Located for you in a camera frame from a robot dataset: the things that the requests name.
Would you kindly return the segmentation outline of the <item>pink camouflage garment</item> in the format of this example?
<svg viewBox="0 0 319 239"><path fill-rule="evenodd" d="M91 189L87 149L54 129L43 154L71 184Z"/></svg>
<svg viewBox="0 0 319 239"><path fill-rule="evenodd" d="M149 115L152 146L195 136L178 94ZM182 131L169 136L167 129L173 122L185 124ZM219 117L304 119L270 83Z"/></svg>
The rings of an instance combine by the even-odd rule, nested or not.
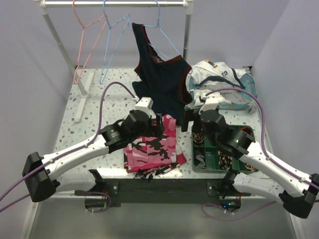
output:
<svg viewBox="0 0 319 239"><path fill-rule="evenodd" d="M135 177L152 180L186 163L176 141L176 120L162 117L162 137L141 136L124 148L124 168Z"/></svg>

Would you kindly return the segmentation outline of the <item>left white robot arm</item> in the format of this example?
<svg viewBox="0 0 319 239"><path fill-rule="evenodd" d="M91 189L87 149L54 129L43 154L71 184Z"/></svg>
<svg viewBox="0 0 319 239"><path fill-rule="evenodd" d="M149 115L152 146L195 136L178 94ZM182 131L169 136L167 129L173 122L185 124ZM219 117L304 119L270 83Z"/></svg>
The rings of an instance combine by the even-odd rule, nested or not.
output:
<svg viewBox="0 0 319 239"><path fill-rule="evenodd" d="M140 110L131 110L125 119L107 125L92 137L65 150L39 155L30 154L25 162L22 176L33 202L41 202L57 191L64 191L66 183L58 177L93 158L111 154L125 148L137 138L161 137L164 125L162 116L153 118Z"/></svg>

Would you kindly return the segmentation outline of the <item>white tank top navy trim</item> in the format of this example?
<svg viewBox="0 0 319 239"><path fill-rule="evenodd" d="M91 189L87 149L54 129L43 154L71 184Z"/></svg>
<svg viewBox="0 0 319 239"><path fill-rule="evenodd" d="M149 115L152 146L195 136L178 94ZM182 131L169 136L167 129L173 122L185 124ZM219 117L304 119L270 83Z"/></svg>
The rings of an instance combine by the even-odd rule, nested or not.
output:
<svg viewBox="0 0 319 239"><path fill-rule="evenodd" d="M217 82L216 77L221 77L224 78L223 82L229 84L226 88L240 88L243 90L243 84L239 79L244 74L248 74L245 69L234 69L224 62L213 63L209 60L203 60L192 66L186 78L186 87L190 78L193 78L197 85L208 86Z"/></svg>

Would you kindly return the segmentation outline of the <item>light blue wire hanger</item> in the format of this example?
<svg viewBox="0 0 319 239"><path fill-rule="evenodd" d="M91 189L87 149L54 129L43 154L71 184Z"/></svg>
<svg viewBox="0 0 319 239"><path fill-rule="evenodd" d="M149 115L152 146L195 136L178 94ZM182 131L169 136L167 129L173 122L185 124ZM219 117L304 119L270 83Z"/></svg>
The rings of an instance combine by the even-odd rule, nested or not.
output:
<svg viewBox="0 0 319 239"><path fill-rule="evenodd" d="M127 13L122 18L120 18L118 21L116 21L115 23L112 24L109 21L109 17L108 17L107 12L106 12L106 2L107 2L107 0L103 1L102 8L103 8L103 15L104 15L104 18L105 18L107 26L108 26L108 36L107 36L107 42L106 42L106 47L105 47L103 68L102 68L102 71L101 71L101 74L100 74L100 79L99 79L100 85L104 84L106 75L107 75L107 73L108 73L108 71L109 71L109 69L111 67L111 64L112 64L114 56L115 56L115 54L117 52L118 46L119 46L119 44L120 44L120 42L121 42L121 40L123 38L123 35L124 35L126 29L129 26L129 22L131 20L131 15L129 13ZM116 27L120 23L124 24L123 30L120 33L120 36L119 36L119 38L118 38L118 40L117 40L117 42L115 44L114 51L113 51L112 55L110 56L109 61L107 61L109 53L110 53L110 41L111 41L111 37L112 37L112 30L113 30L114 27Z"/></svg>

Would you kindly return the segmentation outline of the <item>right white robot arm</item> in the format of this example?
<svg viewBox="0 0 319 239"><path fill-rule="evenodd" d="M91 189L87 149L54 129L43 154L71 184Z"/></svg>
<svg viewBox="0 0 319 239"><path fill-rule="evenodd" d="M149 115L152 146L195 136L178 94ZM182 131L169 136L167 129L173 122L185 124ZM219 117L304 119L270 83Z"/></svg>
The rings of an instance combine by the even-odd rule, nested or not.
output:
<svg viewBox="0 0 319 239"><path fill-rule="evenodd" d="M202 133L209 142L227 156L247 163L267 176L261 179L229 170L217 189L223 196L250 193L281 203L290 214L306 219L319 192L318 174L309 175L280 160L247 132L230 126L218 110L187 109L180 120L181 130Z"/></svg>

